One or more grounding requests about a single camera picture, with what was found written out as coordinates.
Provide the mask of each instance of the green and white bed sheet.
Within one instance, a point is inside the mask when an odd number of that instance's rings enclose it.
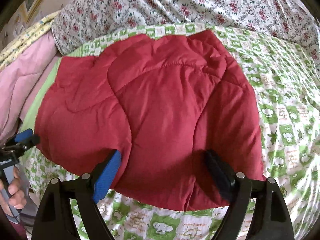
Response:
[[[276,178],[287,203],[295,238],[301,239],[319,216],[320,207],[320,81],[314,62],[297,44],[263,34],[204,24],[137,26],[105,35],[82,45],[70,56],[99,55],[112,43],[146,33],[191,35],[211,29],[242,67],[256,93],[260,114],[264,175]],[[37,109],[53,83],[60,60],[50,73],[27,114],[22,129],[34,128]],[[23,156],[26,173],[40,197],[53,177],[76,176],[47,160],[36,148]],[[71,201],[79,234],[88,239],[76,200]],[[244,239],[252,219],[251,201],[238,239]],[[116,240],[210,239],[227,210],[176,212],[157,208],[110,190],[98,204]]]

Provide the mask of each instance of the yellow floral fabric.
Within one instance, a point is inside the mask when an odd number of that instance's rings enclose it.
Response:
[[[43,34],[47,33],[51,29],[52,22],[59,12],[47,15],[11,41],[0,53],[0,71],[13,62]]]

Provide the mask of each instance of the gray handle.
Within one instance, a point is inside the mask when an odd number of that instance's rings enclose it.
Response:
[[[7,178],[8,184],[10,184],[14,180],[13,168],[14,168],[14,166],[10,166],[10,167],[4,169],[4,174]],[[4,198],[4,200],[6,201],[6,203],[8,203],[8,205],[9,205],[9,198],[11,198],[12,195],[9,193],[8,189],[7,188],[2,189],[1,194]],[[9,205],[9,208],[11,210],[13,217],[7,215],[8,219],[13,223],[19,222],[20,221],[20,218],[19,218],[20,212],[18,212],[18,210],[11,205]]]

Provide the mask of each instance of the silver rivet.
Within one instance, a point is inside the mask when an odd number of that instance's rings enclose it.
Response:
[[[276,180],[274,178],[268,178],[268,181],[271,183],[271,184],[275,184],[276,183]]]
[[[239,179],[244,179],[244,174],[242,172],[237,172],[236,175]]]
[[[82,179],[89,179],[90,178],[90,174],[89,173],[84,173],[81,175]]]
[[[57,178],[54,178],[54,179],[51,180],[51,184],[56,184],[56,183],[58,183],[58,179]]]

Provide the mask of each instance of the red quilted jacket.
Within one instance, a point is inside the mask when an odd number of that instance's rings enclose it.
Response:
[[[35,132],[42,153],[78,175],[118,149],[111,187],[161,208],[228,205],[204,165],[205,149],[262,180],[255,94],[210,31],[137,35],[99,57],[63,57]]]

